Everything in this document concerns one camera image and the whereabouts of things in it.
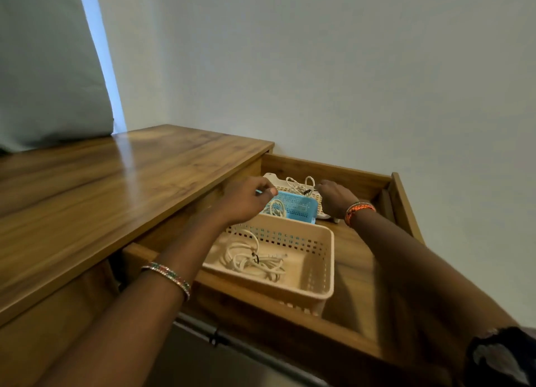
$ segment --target wooden tabletop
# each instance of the wooden tabletop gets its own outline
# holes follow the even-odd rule
[[[164,125],[0,156],[0,325],[272,147]]]

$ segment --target cable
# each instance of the cable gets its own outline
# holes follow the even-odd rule
[[[312,185],[307,185],[307,180],[311,180]],[[308,176],[303,184],[300,184],[292,177],[287,177],[286,182],[288,186],[291,187],[291,191],[298,195],[304,195],[310,198],[315,190],[315,180],[312,178],[312,176]]]
[[[263,213],[273,216],[280,216],[282,218],[287,217],[287,210],[285,204],[279,199],[272,199],[264,207]]]
[[[287,257],[284,255],[258,255],[259,240],[249,230],[238,229],[237,232],[245,233],[255,240],[255,245],[250,245],[244,242],[231,242],[227,245],[224,254],[224,260],[226,265],[230,266],[234,271],[238,273],[244,273],[247,275],[262,275],[264,278],[268,278],[270,281],[278,282],[282,275],[285,274],[283,269],[283,260]],[[229,252],[231,249],[250,249],[251,255],[237,254],[231,257]],[[258,272],[245,271],[249,267],[255,267]]]

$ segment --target basket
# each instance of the basket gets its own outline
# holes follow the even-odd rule
[[[251,236],[239,233],[240,229],[247,229],[258,238],[259,255],[287,254],[283,266],[286,274],[278,282],[227,268],[224,254],[230,242],[255,244]],[[326,300],[333,295],[333,250],[333,232],[324,226],[259,214],[228,227],[214,242],[203,267],[289,307],[321,315]],[[246,248],[229,252],[231,256],[251,253]]]
[[[266,173],[264,174],[264,177],[268,178],[278,191],[284,191],[292,194],[291,187],[289,187],[285,180],[280,180],[276,174]],[[318,219],[329,219],[330,215],[326,215],[322,210],[322,196],[318,193],[318,191],[313,191],[311,198],[314,198],[317,202],[316,217]]]
[[[315,223],[318,202],[314,198],[304,197],[290,192],[281,191],[273,199],[278,199],[285,205],[288,219],[300,222]]]

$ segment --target wooden table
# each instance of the wooden table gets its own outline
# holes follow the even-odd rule
[[[0,385],[31,385],[113,301],[117,280],[132,281],[230,180],[336,180],[422,241],[398,174],[277,156],[273,145],[164,125],[0,157]],[[336,235],[335,293],[322,318],[205,271],[184,312],[334,384],[422,378],[405,302],[357,234],[318,223]]]

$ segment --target orange bracelet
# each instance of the orange bracelet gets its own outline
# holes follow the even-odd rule
[[[345,224],[350,226],[350,220],[352,219],[352,216],[354,216],[354,214],[360,209],[372,209],[374,212],[376,212],[376,208],[374,208],[372,204],[368,202],[361,202],[361,201],[356,202],[355,204],[353,204],[352,206],[350,206],[350,208],[346,210],[346,215],[344,216]]]

